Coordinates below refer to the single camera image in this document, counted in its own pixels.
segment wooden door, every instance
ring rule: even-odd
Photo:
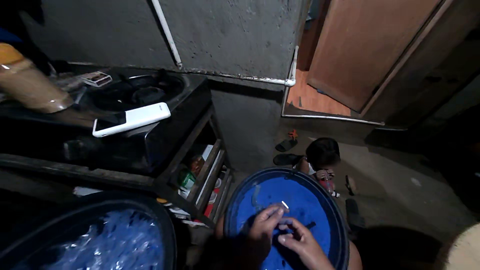
[[[307,82],[360,112],[440,0],[332,0]]]

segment black stove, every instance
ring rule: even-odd
[[[76,104],[41,114],[14,101],[0,103],[0,152],[143,175],[156,175],[211,104],[206,78],[167,73],[126,76],[72,94]],[[123,133],[95,138],[93,121],[165,102],[171,116]]]

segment beige jar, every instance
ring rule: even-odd
[[[6,43],[0,43],[0,87],[26,108],[42,113],[64,110],[73,104],[67,92],[56,87],[32,61]]]

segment child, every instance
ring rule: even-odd
[[[319,138],[313,141],[300,161],[293,166],[319,182],[329,193],[335,195],[333,168],[340,163],[338,143],[332,138]]]

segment blue barrel lid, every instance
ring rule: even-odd
[[[248,233],[255,215],[273,203],[284,203],[294,217],[307,226],[337,270],[348,266],[345,222],[330,194],[310,176],[288,168],[269,168],[246,178],[235,190],[227,207],[224,232],[229,238]],[[262,268],[297,269],[291,252],[273,247]]]

